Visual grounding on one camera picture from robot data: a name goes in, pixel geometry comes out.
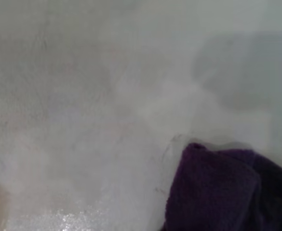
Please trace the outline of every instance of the towel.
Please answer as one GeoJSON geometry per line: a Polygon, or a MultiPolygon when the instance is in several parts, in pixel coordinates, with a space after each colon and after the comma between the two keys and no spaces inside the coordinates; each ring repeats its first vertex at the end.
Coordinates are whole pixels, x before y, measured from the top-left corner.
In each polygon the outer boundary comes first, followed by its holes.
{"type": "Polygon", "coordinates": [[[163,231],[282,231],[282,168],[252,150],[183,151],[163,231]]]}

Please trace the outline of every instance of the purple towel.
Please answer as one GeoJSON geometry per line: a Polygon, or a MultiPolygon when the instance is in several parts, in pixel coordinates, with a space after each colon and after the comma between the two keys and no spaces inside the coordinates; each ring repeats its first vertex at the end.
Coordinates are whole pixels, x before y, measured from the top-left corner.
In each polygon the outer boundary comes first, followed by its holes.
{"type": "Polygon", "coordinates": [[[250,150],[184,151],[163,231],[282,231],[282,168],[250,150]]]}

